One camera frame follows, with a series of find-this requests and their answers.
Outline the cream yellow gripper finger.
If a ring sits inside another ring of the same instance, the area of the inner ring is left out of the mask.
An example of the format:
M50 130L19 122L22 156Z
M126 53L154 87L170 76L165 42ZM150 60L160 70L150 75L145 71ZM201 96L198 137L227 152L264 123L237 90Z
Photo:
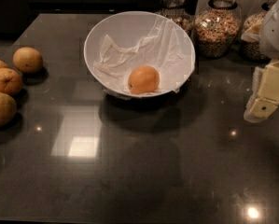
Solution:
M279 60L272 60L264 68L256 67L253 73L252 95L244 119L259 123L268 119L279 106Z

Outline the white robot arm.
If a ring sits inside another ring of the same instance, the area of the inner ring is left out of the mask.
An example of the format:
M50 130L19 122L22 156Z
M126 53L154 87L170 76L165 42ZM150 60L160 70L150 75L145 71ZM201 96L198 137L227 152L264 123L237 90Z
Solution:
M253 93L244 112L246 121L259 123L279 106L279 0L272 5L263 22L252 25L242 34L242 39L258 41L260 53L271 59L264 68L255 68Z

